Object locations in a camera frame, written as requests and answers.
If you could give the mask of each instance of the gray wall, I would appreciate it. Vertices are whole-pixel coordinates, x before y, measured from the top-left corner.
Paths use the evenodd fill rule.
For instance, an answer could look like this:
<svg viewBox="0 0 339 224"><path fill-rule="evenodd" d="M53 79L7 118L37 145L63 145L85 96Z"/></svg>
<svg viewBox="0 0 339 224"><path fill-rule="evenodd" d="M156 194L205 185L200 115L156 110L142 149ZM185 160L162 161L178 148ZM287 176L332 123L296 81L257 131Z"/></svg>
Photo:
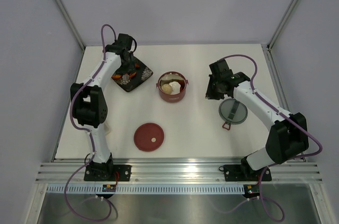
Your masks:
<svg viewBox="0 0 339 224"><path fill-rule="evenodd" d="M339 0L301 0L273 55L292 111L306 116L308 130L323 143L315 159L339 220L338 15Z"/></svg>
<svg viewBox="0 0 339 224"><path fill-rule="evenodd" d="M141 44L267 43L290 1L63 0L87 46L104 23Z"/></svg>
<svg viewBox="0 0 339 224"><path fill-rule="evenodd" d="M0 4L0 222L19 223L82 55L52 0Z"/></svg>

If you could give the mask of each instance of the wall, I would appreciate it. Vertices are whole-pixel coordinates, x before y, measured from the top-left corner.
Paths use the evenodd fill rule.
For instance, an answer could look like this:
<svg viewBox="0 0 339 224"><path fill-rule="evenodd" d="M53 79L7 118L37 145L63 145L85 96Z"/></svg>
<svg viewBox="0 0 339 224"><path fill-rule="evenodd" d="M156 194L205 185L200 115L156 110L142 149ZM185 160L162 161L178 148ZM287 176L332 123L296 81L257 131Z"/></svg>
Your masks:
<svg viewBox="0 0 339 224"><path fill-rule="evenodd" d="M82 55L52 0L0 4L0 222L19 223Z"/></svg>
<svg viewBox="0 0 339 224"><path fill-rule="evenodd" d="M290 1L63 0L87 46L104 23L141 44L267 43Z"/></svg>
<svg viewBox="0 0 339 224"><path fill-rule="evenodd" d="M306 116L308 130L323 143L324 151L315 159L337 219L338 1L301 0L273 47L273 56L292 111L300 111Z"/></svg>

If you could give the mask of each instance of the gray floor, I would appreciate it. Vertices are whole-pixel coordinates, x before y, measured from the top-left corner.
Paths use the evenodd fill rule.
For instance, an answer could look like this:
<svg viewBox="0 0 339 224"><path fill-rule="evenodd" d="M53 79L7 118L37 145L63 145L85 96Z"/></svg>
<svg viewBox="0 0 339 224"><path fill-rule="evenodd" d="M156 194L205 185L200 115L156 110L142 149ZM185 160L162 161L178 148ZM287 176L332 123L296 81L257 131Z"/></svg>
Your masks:
<svg viewBox="0 0 339 224"><path fill-rule="evenodd" d="M284 208L284 223L320 223L307 185L265 185L264 195L278 201ZM103 218L108 206L99 200L79 204L90 195L69 195L69 201L77 212L89 218ZM244 200L241 195L114 195L110 198L118 211L102 223L147 224L201 224L201 223L275 223L265 214L260 201L243 204L230 214L227 211ZM280 218L280 210L268 203L274 217ZM62 194L46 194L39 224L88 223L67 213L69 210Z"/></svg>

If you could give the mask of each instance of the round red plate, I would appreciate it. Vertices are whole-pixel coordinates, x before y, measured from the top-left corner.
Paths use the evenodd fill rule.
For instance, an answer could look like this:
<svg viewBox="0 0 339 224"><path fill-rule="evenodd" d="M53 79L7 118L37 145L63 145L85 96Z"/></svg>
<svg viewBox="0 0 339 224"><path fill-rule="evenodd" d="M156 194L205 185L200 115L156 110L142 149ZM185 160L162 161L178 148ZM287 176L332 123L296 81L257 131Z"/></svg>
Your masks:
<svg viewBox="0 0 339 224"><path fill-rule="evenodd" d="M134 133L134 143L141 151L154 151L164 142L164 131L155 123L145 123Z"/></svg>

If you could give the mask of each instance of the white table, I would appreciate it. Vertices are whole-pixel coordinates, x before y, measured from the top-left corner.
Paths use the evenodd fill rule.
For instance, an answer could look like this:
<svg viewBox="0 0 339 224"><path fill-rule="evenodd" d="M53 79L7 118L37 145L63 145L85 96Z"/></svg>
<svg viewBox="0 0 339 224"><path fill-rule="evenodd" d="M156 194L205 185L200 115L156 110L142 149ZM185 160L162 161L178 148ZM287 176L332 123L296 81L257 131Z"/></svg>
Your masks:
<svg viewBox="0 0 339 224"><path fill-rule="evenodd" d="M218 113L222 100L205 99L209 64L236 53L255 59L255 86L278 103L259 44L138 46L135 56L154 72L152 77L130 93L114 81L104 92L109 109L106 122L111 127L106 139L113 158L242 157L262 148L268 131L250 110L244 123L227 131L221 127L224 122ZM102 47L87 47L77 82L82 82L101 59ZM230 58L227 62L234 73L252 76L254 66L248 59ZM163 101L156 88L159 76L167 71L180 72L189 80L186 96L178 103ZM133 141L135 130L147 122L159 124L165 133L163 144L148 153ZM85 133L74 129L67 115L56 158L84 158L89 152Z"/></svg>

